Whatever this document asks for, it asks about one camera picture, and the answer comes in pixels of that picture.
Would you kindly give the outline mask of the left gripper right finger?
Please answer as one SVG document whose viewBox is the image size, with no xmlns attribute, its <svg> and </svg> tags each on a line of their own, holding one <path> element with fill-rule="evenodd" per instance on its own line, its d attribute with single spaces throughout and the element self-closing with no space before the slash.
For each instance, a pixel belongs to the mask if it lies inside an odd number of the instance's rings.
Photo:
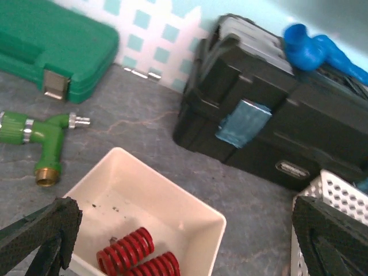
<svg viewBox="0 0 368 276">
<path fill-rule="evenodd" d="M 306 196 L 297 197 L 292 223 L 309 275 L 367 275 L 367 225 Z"/>
</svg>

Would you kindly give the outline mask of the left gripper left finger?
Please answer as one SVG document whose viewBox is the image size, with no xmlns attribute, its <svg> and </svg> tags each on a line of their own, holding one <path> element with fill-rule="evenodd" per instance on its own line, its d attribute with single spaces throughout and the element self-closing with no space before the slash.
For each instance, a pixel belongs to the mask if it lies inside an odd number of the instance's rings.
<svg viewBox="0 0 368 276">
<path fill-rule="evenodd" d="M 1 275 L 38 250 L 26 275 L 59 275 L 67 269 L 82 221 L 82 210 L 70 197 L 53 203 L 1 229 Z"/>
</svg>

